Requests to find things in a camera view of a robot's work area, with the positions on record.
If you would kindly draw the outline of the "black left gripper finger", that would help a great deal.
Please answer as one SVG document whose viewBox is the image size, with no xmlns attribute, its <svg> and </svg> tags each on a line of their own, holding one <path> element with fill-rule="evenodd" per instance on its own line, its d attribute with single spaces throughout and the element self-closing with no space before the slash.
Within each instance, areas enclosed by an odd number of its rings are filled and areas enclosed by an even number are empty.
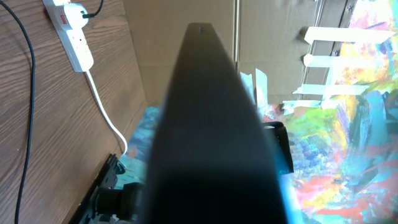
<svg viewBox="0 0 398 224">
<path fill-rule="evenodd" d="M 289 137 L 284 124 L 280 121 L 262 123 L 263 132 L 271 137 L 275 145 L 275 160 L 280 175 L 294 173 L 294 163 L 290 151 Z"/>
</svg>

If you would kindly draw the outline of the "blue screen smartphone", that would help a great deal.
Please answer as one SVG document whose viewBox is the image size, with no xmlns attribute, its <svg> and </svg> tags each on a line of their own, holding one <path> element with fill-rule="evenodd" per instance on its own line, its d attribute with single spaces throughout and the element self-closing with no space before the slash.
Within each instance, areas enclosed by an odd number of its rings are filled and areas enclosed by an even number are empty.
<svg viewBox="0 0 398 224">
<path fill-rule="evenodd" d="M 187 26 L 150 152 L 141 223 L 287 223 L 274 140 L 209 23 Z"/>
</svg>

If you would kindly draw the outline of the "white charger plug adapter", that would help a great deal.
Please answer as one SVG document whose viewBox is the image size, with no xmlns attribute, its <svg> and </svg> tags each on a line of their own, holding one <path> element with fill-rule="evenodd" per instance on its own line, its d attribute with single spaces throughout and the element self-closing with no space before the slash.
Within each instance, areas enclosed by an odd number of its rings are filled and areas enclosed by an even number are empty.
<svg viewBox="0 0 398 224">
<path fill-rule="evenodd" d="M 68 3 L 56 7 L 56 18 L 62 30 L 82 29 L 88 23 L 83 16 L 87 13 L 79 3 Z"/>
</svg>

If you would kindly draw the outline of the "colourful painted floor cloth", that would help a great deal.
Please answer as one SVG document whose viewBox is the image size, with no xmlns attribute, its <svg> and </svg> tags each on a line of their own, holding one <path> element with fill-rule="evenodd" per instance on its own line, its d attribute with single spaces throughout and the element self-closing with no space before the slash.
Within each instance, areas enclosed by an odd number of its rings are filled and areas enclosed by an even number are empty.
<svg viewBox="0 0 398 224">
<path fill-rule="evenodd" d="M 118 187 L 142 182 L 183 34 L 213 25 L 265 122 L 288 130 L 304 223 L 397 222 L 396 1 L 125 1 L 148 100 Z"/>
</svg>

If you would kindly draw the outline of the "brown cardboard panel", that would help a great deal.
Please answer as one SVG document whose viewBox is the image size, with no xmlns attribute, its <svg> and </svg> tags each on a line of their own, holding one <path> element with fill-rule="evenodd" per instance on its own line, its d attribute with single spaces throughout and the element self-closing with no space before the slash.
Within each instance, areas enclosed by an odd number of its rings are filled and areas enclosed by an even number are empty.
<svg viewBox="0 0 398 224">
<path fill-rule="evenodd" d="M 308 68 L 306 54 L 337 56 L 339 42 L 304 40 L 309 27 L 349 26 L 351 0 L 125 0 L 144 91 L 151 106 L 166 95 L 191 23 L 213 26 L 238 71 L 268 78 L 268 102 L 302 100 L 297 88 L 326 83 L 327 68 Z"/>
</svg>

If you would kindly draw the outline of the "white power strip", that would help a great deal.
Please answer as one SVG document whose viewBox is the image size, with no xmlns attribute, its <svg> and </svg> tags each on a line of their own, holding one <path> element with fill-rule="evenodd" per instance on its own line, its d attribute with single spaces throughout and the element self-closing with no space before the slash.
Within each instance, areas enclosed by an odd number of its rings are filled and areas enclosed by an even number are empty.
<svg viewBox="0 0 398 224">
<path fill-rule="evenodd" d="M 87 72 L 94 64 L 82 29 L 62 30 L 56 18 L 56 7 L 72 3 L 67 0 L 42 0 L 66 55 L 75 72 Z"/>
</svg>

